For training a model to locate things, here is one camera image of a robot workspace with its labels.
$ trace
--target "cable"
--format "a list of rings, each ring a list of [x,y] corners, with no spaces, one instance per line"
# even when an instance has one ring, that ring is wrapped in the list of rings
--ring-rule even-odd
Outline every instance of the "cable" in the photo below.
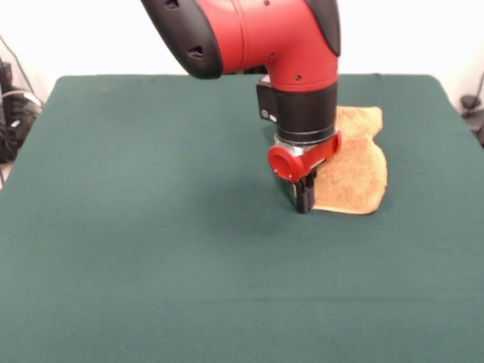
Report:
[[[20,64],[20,61],[19,61],[19,60],[18,60],[18,58],[17,58],[17,55],[16,55],[16,54],[15,54],[15,53],[14,53],[14,52],[13,52],[13,51],[10,49],[10,47],[8,46],[7,42],[6,42],[6,41],[3,39],[3,37],[2,37],[2,35],[1,35],[1,34],[0,34],[0,42],[2,42],[2,43],[3,43],[3,45],[4,45],[4,46],[7,48],[8,52],[9,52],[10,54],[12,54],[12,57],[14,57],[15,61],[17,62],[18,68],[20,69],[20,72],[22,73],[22,76],[24,77],[26,84],[29,86],[29,90],[30,90],[30,92],[35,93],[35,92],[33,91],[33,87],[32,87],[32,85],[30,84],[29,79],[27,78],[27,76],[26,76],[26,74],[25,74],[25,71],[24,71],[24,70],[23,70],[23,68],[22,68],[22,65]]]
[[[479,87],[477,88],[476,98],[474,99],[474,104],[472,106],[472,110],[476,108],[477,101],[479,100],[479,95],[482,92],[482,85],[484,85],[484,72],[482,72],[481,81],[479,82]]]
[[[21,95],[22,97],[24,97],[27,100],[33,102],[37,106],[39,106],[41,108],[44,108],[44,103],[42,101],[40,101],[37,98],[37,96],[35,96],[33,93],[24,91],[23,89],[18,89],[18,90],[14,90],[14,91],[5,92],[4,94],[2,94],[2,98],[9,97],[9,96],[13,96],[13,95]]]

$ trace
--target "tan cloth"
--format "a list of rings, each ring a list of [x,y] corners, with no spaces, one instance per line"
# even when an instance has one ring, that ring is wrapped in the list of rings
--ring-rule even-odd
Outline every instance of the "tan cloth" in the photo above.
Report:
[[[378,107],[339,107],[340,152],[318,167],[315,208],[368,214],[378,209],[386,190],[386,158],[373,138],[383,128]]]

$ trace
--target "white wall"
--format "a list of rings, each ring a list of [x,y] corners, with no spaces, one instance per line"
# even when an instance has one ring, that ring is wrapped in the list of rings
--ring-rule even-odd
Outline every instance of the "white wall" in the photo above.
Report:
[[[66,74],[185,74],[139,0],[0,2],[0,33],[17,52],[41,98],[46,99],[55,80]],[[463,93],[476,91],[484,71],[483,0],[339,4],[341,73],[432,74],[455,106]],[[0,52],[7,60],[1,46]]]

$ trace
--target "black cable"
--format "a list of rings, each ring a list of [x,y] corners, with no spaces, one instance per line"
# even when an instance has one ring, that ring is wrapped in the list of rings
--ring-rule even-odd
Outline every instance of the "black cable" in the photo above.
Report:
[[[477,101],[479,100],[479,96],[482,92],[482,85],[484,84],[484,72],[482,72],[481,81],[479,82],[479,87],[477,88],[476,98],[474,99],[474,104],[472,105],[471,110],[477,107]]]
[[[26,84],[29,86],[29,90],[30,90],[30,92],[32,92],[33,94],[35,94],[35,92],[33,91],[32,85],[30,84],[30,81],[29,81],[29,79],[27,78],[27,76],[26,76],[26,74],[25,74],[25,71],[23,70],[22,65],[20,64],[20,61],[19,61],[19,60],[18,60],[18,58],[17,58],[17,55],[16,55],[16,54],[15,54],[15,53],[14,53],[14,52],[13,52],[13,51],[10,49],[10,47],[8,46],[8,44],[7,44],[7,43],[5,42],[5,40],[2,38],[2,35],[1,35],[1,34],[0,34],[0,42],[2,42],[2,43],[3,43],[3,45],[4,45],[4,46],[7,48],[8,52],[9,52],[10,54],[12,54],[12,57],[14,57],[15,62],[17,62],[17,65],[18,65],[18,67],[19,67],[19,69],[20,69],[20,72],[22,73],[22,76],[23,76],[23,77],[24,77],[24,79],[25,79]]]

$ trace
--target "table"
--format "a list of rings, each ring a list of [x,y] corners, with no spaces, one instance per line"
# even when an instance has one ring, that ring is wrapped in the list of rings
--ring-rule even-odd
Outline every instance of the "table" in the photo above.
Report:
[[[370,216],[298,215],[257,76],[65,77],[0,193],[0,361],[482,362],[482,148],[429,76],[379,106]]]

